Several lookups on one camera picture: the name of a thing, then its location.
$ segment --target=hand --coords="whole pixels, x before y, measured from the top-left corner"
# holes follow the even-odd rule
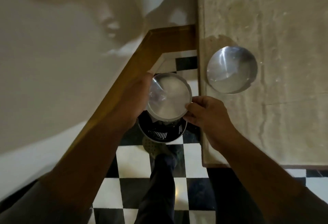
[[[129,127],[135,124],[138,116],[146,108],[153,75],[152,72],[147,72],[132,81],[125,88],[120,102],[115,107],[121,117],[128,118]]]
[[[211,146],[218,150],[222,142],[228,142],[240,135],[231,123],[223,102],[209,96],[193,97],[186,105],[188,112],[183,117],[205,132]]]

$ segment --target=wall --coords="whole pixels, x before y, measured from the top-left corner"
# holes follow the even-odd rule
[[[0,0],[0,200],[51,170],[150,28],[196,0]]]

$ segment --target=leg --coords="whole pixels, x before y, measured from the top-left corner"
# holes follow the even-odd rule
[[[216,223],[265,223],[263,215],[231,168],[208,168]]]
[[[134,224],[174,223],[174,158],[159,154],[150,176],[150,188],[142,199]]]

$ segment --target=baseboard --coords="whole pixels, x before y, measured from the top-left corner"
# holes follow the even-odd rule
[[[74,148],[88,130],[113,109],[119,101],[123,90],[132,79],[152,69],[153,66],[160,66],[161,60],[159,58],[165,59],[165,56],[162,56],[163,53],[195,50],[196,46],[195,25],[150,30],[64,156]]]

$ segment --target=sleeve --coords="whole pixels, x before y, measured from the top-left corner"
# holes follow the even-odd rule
[[[77,213],[60,204],[37,182],[11,208],[0,214],[0,224],[87,224],[92,210]]]
[[[328,204],[308,188],[284,208],[284,214],[271,224],[322,224],[328,223]]]

